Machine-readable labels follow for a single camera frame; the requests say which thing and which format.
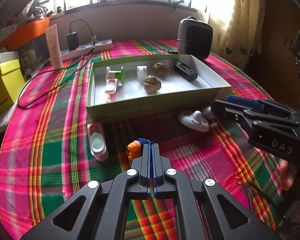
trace metal bolt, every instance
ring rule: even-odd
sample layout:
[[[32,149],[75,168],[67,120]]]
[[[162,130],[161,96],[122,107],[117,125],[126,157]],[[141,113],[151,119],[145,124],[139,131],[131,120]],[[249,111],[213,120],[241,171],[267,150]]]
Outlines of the metal bolt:
[[[97,182],[96,180],[92,180],[88,182],[88,187],[89,188],[96,188],[99,186],[99,182]]]
[[[130,169],[130,170],[127,170],[127,174],[129,176],[134,176],[137,174],[137,171],[135,169]]]
[[[205,183],[207,186],[209,186],[209,187],[212,187],[212,186],[214,186],[214,185],[216,184],[216,182],[215,182],[213,179],[206,179],[206,180],[204,181],[204,183]]]
[[[173,175],[175,175],[177,173],[177,171],[175,169],[167,169],[166,173],[168,175],[173,176]]]

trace tablecloth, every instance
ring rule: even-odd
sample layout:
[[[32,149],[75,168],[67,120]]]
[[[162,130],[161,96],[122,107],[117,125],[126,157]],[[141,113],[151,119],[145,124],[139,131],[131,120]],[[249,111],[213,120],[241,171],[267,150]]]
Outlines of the tablecloth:
[[[92,63],[162,54],[166,53],[164,49],[176,47],[175,40],[114,42],[113,49],[94,53],[68,83],[29,109],[15,110],[0,153],[0,219],[13,239],[20,239],[90,180],[111,180],[129,169],[126,146],[139,137],[159,143],[161,155],[170,158],[173,168],[193,179],[215,179],[247,208],[250,194],[255,214],[275,229],[271,207],[254,190],[247,190],[246,182],[261,187],[277,203],[281,194],[278,159],[250,146],[236,123],[218,123],[209,132],[201,133],[181,125],[178,112],[169,112],[107,124],[104,131],[108,161],[98,163],[90,154],[86,98]],[[66,60],[64,67],[74,62]],[[210,55],[204,63],[231,84],[232,94],[269,98],[258,84],[219,57]],[[57,86],[82,64],[34,79],[21,103]],[[172,201],[132,201],[125,238],[177,239]]]

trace window sill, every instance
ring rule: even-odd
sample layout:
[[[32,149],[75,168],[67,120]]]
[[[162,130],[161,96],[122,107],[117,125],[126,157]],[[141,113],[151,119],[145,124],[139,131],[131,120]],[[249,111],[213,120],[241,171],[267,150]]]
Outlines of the window sill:
[[[148,1],[148,0],[129,0],[129,1],[120,0],[120,1],[101,1],[99,3],[87,4],[87,5],[79,6],[76,8],[71,8],[69,10],[66,10],[65,12],[52,15],[50,17],[50,19],[54,20],[63,15],[68,15],[68,14],[84,11],[87,9],[91,9],[91,8],[97,8],[97,7],[103,7],[103,6],[113,6],[113,5],[124,5],[124,4],[157,5],[157,6],[169,7],[169,8],[171,8],[171,11],[173,11],[173,9],[175,8],[175,9],[186,10],[186,11],[201,14],[201,15],[207,14],[206,12],[201,12],[201,11],[198,11],[197,9],[189,8],[189,7],[182,6],[182,5],[174,5],[174,4],[166,3],[166,2]]]

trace walnut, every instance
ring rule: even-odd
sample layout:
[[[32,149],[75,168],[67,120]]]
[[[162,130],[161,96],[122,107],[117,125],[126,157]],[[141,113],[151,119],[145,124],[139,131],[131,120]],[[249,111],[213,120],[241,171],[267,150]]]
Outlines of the walnut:
[[[161,88],[161,82],[153,75],[147,76],[144,81],[145,91],[148,93],[157,92]]]
[[[163,76],[167,73],[167,66],[163,63],[156,63],[153,65],[153,72],[159,76]]]

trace curtain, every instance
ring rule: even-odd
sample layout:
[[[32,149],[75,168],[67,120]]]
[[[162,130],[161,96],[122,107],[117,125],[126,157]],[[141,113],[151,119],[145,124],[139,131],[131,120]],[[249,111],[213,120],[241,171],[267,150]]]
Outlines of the curtain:
[[[266,0],[210,0],[211,52],[243,70],[261,53]]]

